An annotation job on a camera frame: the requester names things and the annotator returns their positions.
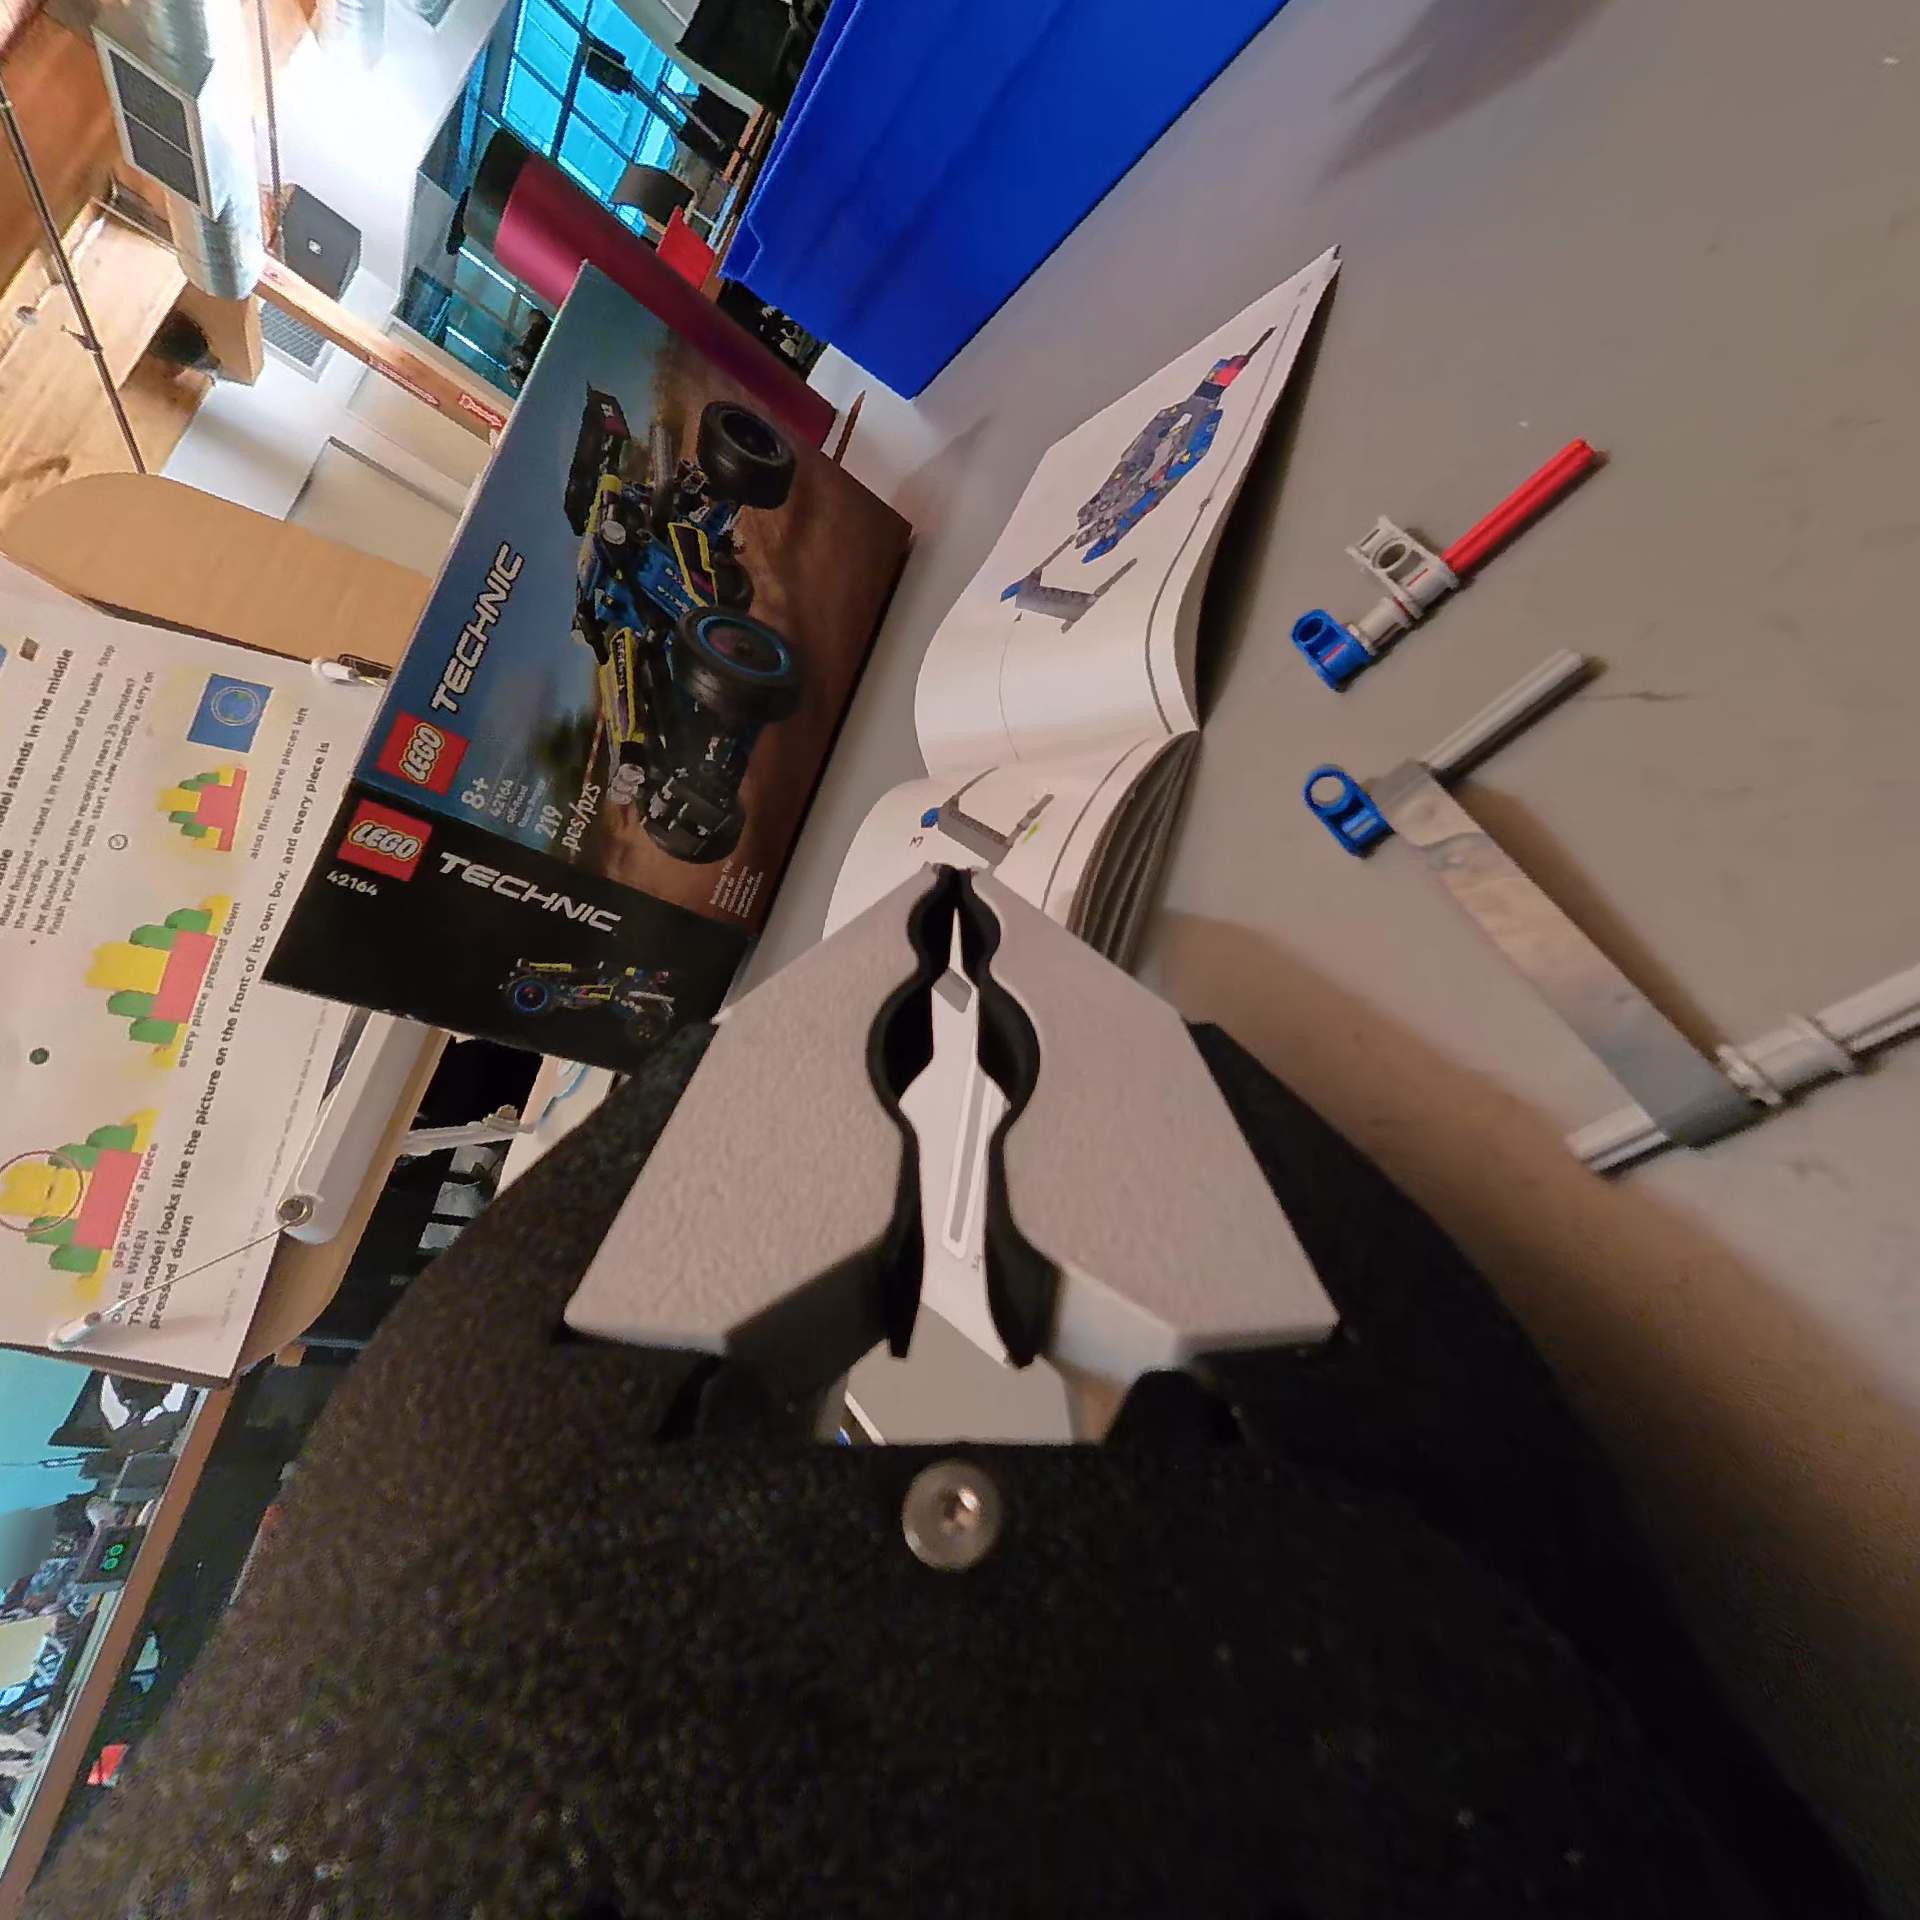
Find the blue plastic storage bin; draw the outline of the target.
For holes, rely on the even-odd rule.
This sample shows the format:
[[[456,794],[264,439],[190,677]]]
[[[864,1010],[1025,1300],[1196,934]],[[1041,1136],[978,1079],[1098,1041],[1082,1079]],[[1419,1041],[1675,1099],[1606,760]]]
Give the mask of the blue plastic storage bin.
[[[723,276],[917,396],[1281,0],[840,0]]]

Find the lego instruction booklet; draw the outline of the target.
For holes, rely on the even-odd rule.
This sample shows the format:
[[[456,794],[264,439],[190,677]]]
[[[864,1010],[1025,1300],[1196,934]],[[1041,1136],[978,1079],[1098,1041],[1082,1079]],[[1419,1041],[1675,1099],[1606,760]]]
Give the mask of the lego instruction booklet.
[[[1208,566],[1336,271],[1321,246],[1049,450],[926,644],[926,774],[864,814],[826,935],[917,868],[988,868],[1136,965],[1203,756]]]

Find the grey lego beam with axles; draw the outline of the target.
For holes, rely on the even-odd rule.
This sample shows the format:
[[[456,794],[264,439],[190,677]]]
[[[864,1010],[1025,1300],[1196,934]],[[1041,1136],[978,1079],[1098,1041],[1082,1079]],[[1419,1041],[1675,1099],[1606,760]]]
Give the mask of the grey lego beam with axles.
[[[1344,784],[1321,823],[1374,855],[1401,838],[1447,880],[1447,899],[1480,924],[1480,935],[1550,1003],[1550,1019],[1606,1069],[1629,1093],[1617,1116],[1569,1130],[1569,1157],[1590,1174],[1645,1168],[1672,1144],[1701,1155],[1766,1116],[1793,1106],[1829,1079],[1866,1070],[1866,1062],[1920,1041],[1920,965],[1845,993],[1820,1019],[1793,1019],[1755,1042],[1701,1052],[1528,873],[1501,838],[1454,794],[1487,756],[1528,733],[1590,677],[1587,655],[1550,655],[1475,714],[1447,749],[1401,760],[1381,784]]]

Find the red lego axle with connectors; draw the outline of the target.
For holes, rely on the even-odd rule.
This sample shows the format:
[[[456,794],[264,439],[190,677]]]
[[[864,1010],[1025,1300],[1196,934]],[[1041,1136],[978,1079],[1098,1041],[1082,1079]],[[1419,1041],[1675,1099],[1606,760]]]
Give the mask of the red lego axle with connectors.
[[[1374,609],[1304,609],[1291,655],[1315,681],[1349,692],[1394,637],[1411,637],[1447,596],[1460,596],[1495,555],[1508,555],[1533,522],[1550,522],[1606,457],[1590,439],[1565,439],[1543,467],[1528,467],[1487,522],[1475,522],[1454,549],[1374,522],[1344,555],[1374,575]]]

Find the black hanging speaker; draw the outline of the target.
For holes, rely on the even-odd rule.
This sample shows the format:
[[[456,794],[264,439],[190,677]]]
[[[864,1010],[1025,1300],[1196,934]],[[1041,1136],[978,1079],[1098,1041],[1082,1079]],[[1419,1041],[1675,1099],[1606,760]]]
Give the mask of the black hanging speaker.
[[[281,243],[288,271],[305,276],[322,301],[341,301],[360,271],[360,229],[305,187],[288,187]]]

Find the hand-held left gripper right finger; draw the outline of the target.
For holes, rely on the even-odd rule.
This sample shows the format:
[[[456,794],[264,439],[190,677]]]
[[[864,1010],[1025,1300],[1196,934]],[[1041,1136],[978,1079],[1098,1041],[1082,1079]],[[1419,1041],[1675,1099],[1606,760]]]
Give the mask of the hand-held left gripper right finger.
[[[1196,1031],[988,868],[964,979],[988,1321],[1060,1379],[1066,1426],[1113,1426],[1146,1370],[1328,1346],[1336,1300]]]

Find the small blue lego connector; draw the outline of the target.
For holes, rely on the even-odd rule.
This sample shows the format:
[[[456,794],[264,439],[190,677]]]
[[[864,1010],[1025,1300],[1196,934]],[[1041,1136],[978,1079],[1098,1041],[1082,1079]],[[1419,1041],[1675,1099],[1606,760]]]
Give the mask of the small blue lego connector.
[[[1381,855],[1394,838],[1394,823],[1381,814],[1374,791],[1355,774],[1344,774],[1336,760],[1321,760],[1304,784],[1310,814],[1344,843],[1344,855]]]

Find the lego set box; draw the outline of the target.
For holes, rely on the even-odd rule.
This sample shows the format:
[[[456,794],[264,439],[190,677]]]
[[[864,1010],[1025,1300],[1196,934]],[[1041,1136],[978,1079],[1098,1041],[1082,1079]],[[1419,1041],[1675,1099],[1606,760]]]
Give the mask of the lego set box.
[[[908,522],[579,271],[264,979],[635,1070],[780,887]]]

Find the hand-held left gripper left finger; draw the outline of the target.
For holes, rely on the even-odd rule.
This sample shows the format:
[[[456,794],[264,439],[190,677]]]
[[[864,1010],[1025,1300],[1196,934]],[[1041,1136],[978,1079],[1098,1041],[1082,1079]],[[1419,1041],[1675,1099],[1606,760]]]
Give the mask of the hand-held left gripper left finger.
[[[933,1069],[962,903],[964,873],[926,868],[717,1019],[567,1335],[735,1355],[778,1395],[908,1354],[926,1157],[904,1087]]]

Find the white printed instruction poster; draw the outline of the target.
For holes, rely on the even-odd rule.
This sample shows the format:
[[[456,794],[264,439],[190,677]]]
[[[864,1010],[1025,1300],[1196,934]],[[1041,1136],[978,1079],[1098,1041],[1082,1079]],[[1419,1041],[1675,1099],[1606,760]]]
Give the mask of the white printed instruction poster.
[[[341,1010],[273,985],[380,699],[0,592],[0,1335],[236,1379]]]

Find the maroon drinking bottle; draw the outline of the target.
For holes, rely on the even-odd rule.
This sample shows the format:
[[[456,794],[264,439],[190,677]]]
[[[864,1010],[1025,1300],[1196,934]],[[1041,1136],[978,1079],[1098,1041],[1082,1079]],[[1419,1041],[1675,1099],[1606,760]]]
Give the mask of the maroon drinking bottle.
[[[760,396],[778,427],[826,450],[830,396],[513,127],[496,127],[472,170],[459,237],[546,303],[562,303],[586,271],[606,271],[629,301],[702,348],[745,396]]]

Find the cardboard poster backing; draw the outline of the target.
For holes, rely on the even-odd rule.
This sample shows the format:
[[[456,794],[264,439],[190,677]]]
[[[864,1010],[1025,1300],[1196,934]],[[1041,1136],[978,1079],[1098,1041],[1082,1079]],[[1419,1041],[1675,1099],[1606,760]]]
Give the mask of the cardboard poster backing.
[[[288,662],[380,662],[417,631],[426,575],[215,491],[101,467],[27,499],[5,558],[119,621]]]

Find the metal air duct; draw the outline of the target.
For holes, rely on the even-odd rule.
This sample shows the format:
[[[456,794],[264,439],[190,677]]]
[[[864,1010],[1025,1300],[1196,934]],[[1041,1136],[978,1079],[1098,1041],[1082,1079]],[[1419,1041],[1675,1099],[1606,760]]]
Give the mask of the metal air duct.
[[[273,263],[258,166],[258,6],[115,0],[95,13],[119,156],[158,178],[185,285],[258,301]]]

